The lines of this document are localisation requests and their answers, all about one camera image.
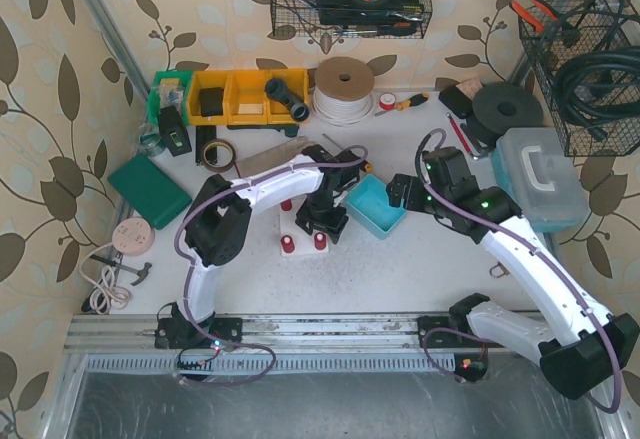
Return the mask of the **black orange flathead screwdriver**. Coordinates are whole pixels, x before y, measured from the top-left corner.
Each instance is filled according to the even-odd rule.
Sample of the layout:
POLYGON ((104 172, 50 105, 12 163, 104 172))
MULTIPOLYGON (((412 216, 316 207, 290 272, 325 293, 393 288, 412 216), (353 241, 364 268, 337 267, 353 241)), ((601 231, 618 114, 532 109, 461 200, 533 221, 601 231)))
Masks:
MULTIPOLYGON (((336 142, 333 138, 331 138, 328 134, 323 133, 322 136, 334 146, 342 149, 342 146, 338 142, 336 142)), ((373 165, 368 161, 362 162, 360 165, 360 169, 365 173, 372 173, 374 171, 373 165)))

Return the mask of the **teal spring tray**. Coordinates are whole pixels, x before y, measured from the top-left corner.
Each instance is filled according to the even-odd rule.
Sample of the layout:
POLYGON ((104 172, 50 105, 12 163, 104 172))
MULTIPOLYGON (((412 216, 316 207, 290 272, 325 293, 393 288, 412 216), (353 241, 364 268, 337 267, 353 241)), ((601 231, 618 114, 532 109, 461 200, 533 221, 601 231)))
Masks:
POLYGON ((406 215, 404 209, 389 204, 386 184, 373 174, 362 178, 343 204, 352 219, 380 240, 386 239, 406 215))

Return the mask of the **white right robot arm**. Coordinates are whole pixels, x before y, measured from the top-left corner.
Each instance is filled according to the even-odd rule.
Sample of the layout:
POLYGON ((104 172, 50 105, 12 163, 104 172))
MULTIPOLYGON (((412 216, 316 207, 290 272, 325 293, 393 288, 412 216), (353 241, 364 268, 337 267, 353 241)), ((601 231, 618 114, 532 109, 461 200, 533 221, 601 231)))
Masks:
POLYGON ((614 315, 587 293, 541 243, 507 192, 479 187, 459 149, 420 146, 414 167, 415 175, 397 174, 387 185, 390 205, 449 220, 455 232, 506 267, 543 316, 533 320, 475 293, 450 309, 462 325, 458 335, 525 357, 568 399, 588 396, 612 380, 606 410, 616 411, 638 323, 627 313, 614 315))

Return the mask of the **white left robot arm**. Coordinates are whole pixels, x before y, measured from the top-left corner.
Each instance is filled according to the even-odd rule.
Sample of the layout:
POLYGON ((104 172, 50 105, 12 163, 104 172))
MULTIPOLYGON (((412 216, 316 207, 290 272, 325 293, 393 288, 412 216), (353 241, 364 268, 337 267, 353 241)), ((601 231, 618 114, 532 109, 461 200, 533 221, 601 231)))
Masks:
POLYGON ((219 174, 209 177, 174 237, 174 249, 189 261, 189 269, 170 318, 158 322, 167 347, 185 349, 217 339, 212 329, 216 271, 240 254, 253 217, 304 195, 294 224, 309 236, 322 233, 336 244, 348 223, 346 208, 336 199, 359 182, 367 155, 360 145, 335 156, 311 145, 257 175, 232 181, 219 174))

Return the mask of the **large red spring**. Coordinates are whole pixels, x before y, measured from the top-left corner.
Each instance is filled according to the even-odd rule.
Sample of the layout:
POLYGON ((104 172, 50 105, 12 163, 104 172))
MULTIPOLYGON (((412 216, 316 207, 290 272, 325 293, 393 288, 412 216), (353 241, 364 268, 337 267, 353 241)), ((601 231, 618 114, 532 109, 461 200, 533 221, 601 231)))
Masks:
POLYGON ((292 254, 295 251, 295 243, 290 235, 282 235, 280 244, 284 254, 292 254))
POLYGON ((281 207, 281 209, 282 209, 283 211, 290 211, 290 210, 292 209, 292 207, 293 207, 293 205, 292 205, 292 201, 291 201, 291 200, 283 201, 283 202, 280 204, 280 207, 281 207))

